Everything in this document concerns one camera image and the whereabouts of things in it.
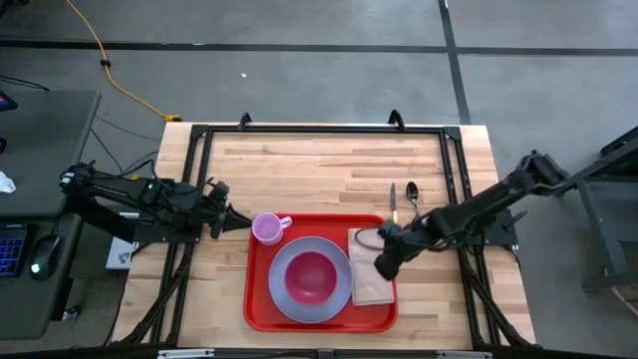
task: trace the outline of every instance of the keyboard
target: keyboard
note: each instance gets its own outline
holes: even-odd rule
[[[20,275],[32,224],[0,224],[0,278]]]

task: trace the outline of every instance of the knife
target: knife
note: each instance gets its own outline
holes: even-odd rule
[[[394,223],[398,223],[399,219],[397,218],[397,191],[395,190],[395,184],[392,183],[390,186],[390,210],[392,211],[392,221]]]

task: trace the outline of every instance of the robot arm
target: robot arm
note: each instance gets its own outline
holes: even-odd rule
[[[504,180],[460,204],[449,204],[422,215],[401,228],[386,221],[379,229],[384,250],[375,267],[386,279],[397,276],[399,266],[423,250],[442,251],[481,234],[494,217],[528,194],[550,195],[568,178],[549,155],[532,151]]]
[[[202,195],[203,185],[193,186],[172,179],[125,179],[96,171],[95,162],[77,164],[68,168],[60,178],[60,187],[69,197],[69,211],[88,222],[125,240],[132,240],[133,227],[123,217],[97,204],[102,197],[150,214],[151,225],[177,232],[190,231],[196,224],[210,225],[210,236],[218,238],[223,231],[246,228],[250,219],[238,213],[232,205],[226,206],[228,186],[219,181],[210,184],[213,189]],[[107,225],[119,221],[119,227]]]

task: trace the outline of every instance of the gray desk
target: gray desk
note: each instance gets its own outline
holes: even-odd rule
[[[36,224],[38,230],[34,239],[51,233],[54,225],[51,219],[14,222]],[[60,315],[64,310],[71,285],[69,261],[81,230],[82,220],[78,215],[65,214],[60,217],[56,234],[62,238],[62,246],[58,253],[58,268],[51,278],[33,280],[25,265],[19,277],[0,279],[0,340],[39,338],[44,335],[52,316]],[[32,244],[33,240],[27,244],[27,248]]]
[[[0,217],[55,216],[65,203],[60,173],[76,164],[98,109],[96,92],[7,93],[18,109],[0,112],[0,171],[16,191],[0,193]]]
[[[95,92],[11,92],[17,110],[0,113],[0,136],[7,150],[0,154],[0,171],[17,190],[0,193],[0,222],[35,223],[31,242],[49,234],[65,197],[59,175],[82,155],[100,101]],[[62,237],[58,268],[47,280],[36,281],[22,268],[16,278],[0,279],[0,340],[34,339],[66,304],[71,286],[69,264],[82,230],[74,214],[60,216],[57,234]]]

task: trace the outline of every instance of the cable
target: cable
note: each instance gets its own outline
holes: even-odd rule
[[[87,25],[87,28],[89,28],[89,31],[91,32],[91,34],[93,35],[93,38],[96,40],[96,42],[98,43],[98,47],[100,48],[100,52],[102,53],[102,61],[100,62],[100,64],[102,65],[102,67],[104,68],[107,77],[109,78],[109,81],[111,82],[111,84],[113,86],[115,86],[116,89],[120,90],[122,93],[124,93],[125,95],[129,96],[130,98],[132,98],[133,100],[139,102],[140,104],[146,106],[149,110],[153,111],[154,113],[158,114],[158,116],[162,117],[166,122],[173,122],[173,121],[181,121],[181,117],[179,115],[167,115],[164,114],[163,112],[161,112],[160,110],[156,109],[155,107],[153,107],[151,104],[149,104],[148,102],[142,100],[141,98],[137,97],[136,95],[132,94],[131,92],[127,91],[125,88],[123,88],[122,86],[120,86],[114,79],[113,76],[111,75],[111,61],[109,61],[109,58],[107,57],[107,52],[104,50],[104,46],[102,45],[102,41],[100,41],[100,38],[98,38],[98,35],[96,34],[95,30],[93,30],[93,27],[91,26],[91,24],[89,23],[89,20],[87,20],[87,18],[80,12],[80,10],[78,10],[78,8],[75,7],[75,5],[73,5],[73,3],[71,2],[71,0],[67,0],[67,4],[69,4],[69,6],[71,6],[71,8],[73,9],[73,11],[76,12],[76,14],[78,14],[78,16],[82,19],[82,21],[85,23],[85,25]]]
[[[124,278],[124,283],[122,283],[122,293],[120,294],[120,300],[118,301],[118,303],[122,303],[122,299],[124,298],[124,292],[127,288],[128,281],[129,281],[129,273],[127,272],[127,275]],[[107,338],[104,340],[104,343],[102,343],[102,346],[107,346],[107,344],[109,344],[111,342],[111,339],[113,338],[113,333],[116,330],[116,323],[118,322],[118,316],[120,315],[121,307],[122,307],[122,304],[118,304],[118,309],[116,310],[116,316],[113,318],[113,324],[111,324],[111,329],[109,330],[109,334],[107,335]]]
[[[128,166],[127,168],[125,168],[125,169],[123,170],[123,172],[128,171],[130,168],[132,168],[132,167],[133,167],[133,166],[135,166],[138,162],[140,162],[141,160],[143,160],[143,159],[147,158],[148,156],[151,156],[151,155],[154,155],[154,154],[158,154],[158,153],[159,153],[158,151],[153,151],[153,152],[149,152],[149,153],[147,153],[146,155],[144,155],[144,156],[140,157],[139,159],[135,160],[135,161],[134,161],[134,162],[133,162],[130,166]]]
[[[518,264],[518,271],[522,271],[522,268],[520,267],[520,259],[518,259],[518,254],[516,253],[516,251],[511,247],[511,245],[504,245],[504,247],[505,249],[507,249],[507,251],[513,254],[514,259],[516,259],[516,264]]]
[[[362,247],[366,248],[366,249],[370,249],[370,250],[374,250],[374,251],[383,251],[383,247],[379,247],[379,246],[374,246],[374,245],[370,245],[367,243],[364,243],[363,241],[361,241],[361,239],[359,238],[359,233],[361,233],[362,231],[364,231],[365,229],[359,229],[355,232],[355,240],[357,241],[357,243],[359,243],[359,245],[361,245]]]
[[[133,257],[136,256],[136,254],[141,252],[142,249],[146,248],[149,244],[151,243],[150,242],[138,243],[138,247],[131,253],[131,259],[133,259]]]
[[[151,164],[151,173],[153,174],[153,176],[156,179],[159,179],[160,177],[158,176],[158,173],[156,173],[156,162],[153,159],[149,159],[146,160],[144,162],[142,162],[141,164],[135,166],[133,169],[131,170],[127,170],[127,171],[122,171],[119,175],[114,175],[114,176],[106,176],[106,177],[101,177],[99,178],[100,180],[111,180],[111,179],[120,179],[124,176],[128,176],[132,173],[134,173],[135,171],[141,169],[142,167]],[[163,187],[164,189],[168,190],[169,192],[175,193],[175,194],[189,194],[189,193],[193,193],[194,191],[198,191],[201,190],[202,188],[204,188],[207,184],[211,184],[214,186],[214,184],[212,184],[212,180],[214,180],[214,178],[209,178],[207,179],[204,183],[198,184],[197,186],[195,186],[192,189],[189,190],[185,190],[185,191],[180,191],[180,190],[175,190],[174,188],[171,188],[169,186],[167,186],[164,182],[162,182],[161,180],[158,181],[158,184],[161,185],[161,187]]]
[[[42,88],[39,88],[37,86],[31,86],[31,85],[28,85],[28,84],[23,84],[23,83],[19,83],[19,82],[13,82],[13,81],[4,80],[4,79],[0,79],[0,82],[7,83],[7,84],[10,84],[10,85],[13,85],[13,86],[26,87],[27,89],[42,90]]]
[[[120,173],[122,173],[122,166],[120,166],[120,163],[118,162],[118,160],[116,160],[115,157],[113,157],[113,155],[111,155],[111,152],[109,151],[109,149],[107,149],[107,146],[102,142],[102,140],[100,140],[100,137],[98,136],[98,134],[96,134],[95,131],[93,131],[93,129],[91,129],[91,133],[93,134],[93,136],[96,137],[96,139],[98,140],[98,142],[100,143],[100,145],[102,145],[102,148],[104,149],[104,151],[107,152],[107,155],[109,155],[109,157],[111,158],[111,160],[113,160],[113,162],[116,163],[116,165],[118,165],[118,169],[120,169]]]
[[[4,80],[2,80],[3,82],[6,82],[6,83],[12,84],[12,85],[25,86],[25,87],[29,87],[29,88],[32,88],[32,89],[41,89],[41,90],[44,90],[44,91],[49,91],[49,88],[46,87],[46,86],[42,86],[40,84],[36,84],[34,82],[27,81],[27,80],[12,78],[11,76],[0,75],[0,79],[4,79]]]
[[[131,131],[127,130],[127,129],[123,129],[123,128],[121,128],[120,126],[118,126],[118,125],[116,125],[116,124],[114,124],[114,123],[112,123],[112,122],[110,122],[110,121],[107,121],[107,120],[105,120],[105,119],[101,118],[100,116],[97,116],[97,115],[96,115],[96,119],[98,119],[98,120],[100,120],[100,121],[102,121],[102,122],[104,122],[104,123],[107,123],[107,124],[109,124],[109,125],[113,126],[114,128],[116,128],[116,129],[120,130],[120,131],[124,131],[124,132],[126,132],[127,134],[129,134],[129,135],[133,135],[133,136],[135,136],[135,137],[139,137],[139,138],[141,138],[141,139],[145,139],[145,140],[149,140],[149,141],[157,141],[157,142],[161,142],[161,139],[154,139],[154,138],[146,137],[146,136],[143,136],[143,135],[140,135],[140,134],[136,134],[136,133],[134,133],[134,132],[131,132]]]
[[[472,251],[470,250],[470,247],[468,247],[468,253],[469,253],[469,254],[471,254],[471,255],[473,255],[473,256],[480,255],[480,254],[482,254],[484,251],[485,251],[485,232],[483,232],[483,233],[480,235],[480,245],[478,245],[478,251],[476,251],[476,252],[472,252]]]

